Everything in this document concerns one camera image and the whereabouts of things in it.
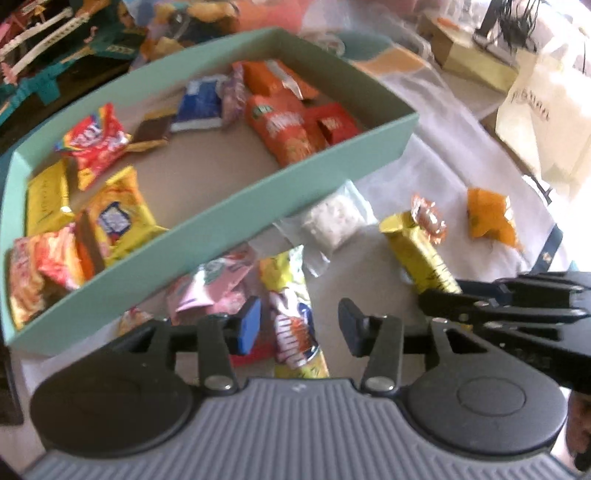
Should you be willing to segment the person's right hand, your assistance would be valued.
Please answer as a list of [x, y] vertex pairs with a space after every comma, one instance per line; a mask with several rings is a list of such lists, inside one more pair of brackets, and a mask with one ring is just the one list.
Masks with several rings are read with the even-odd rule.
[[590, 429], [590, 396], [572, 391], [568, 401], [566, 445], [575, 467], [582, 472], [590, 469]]

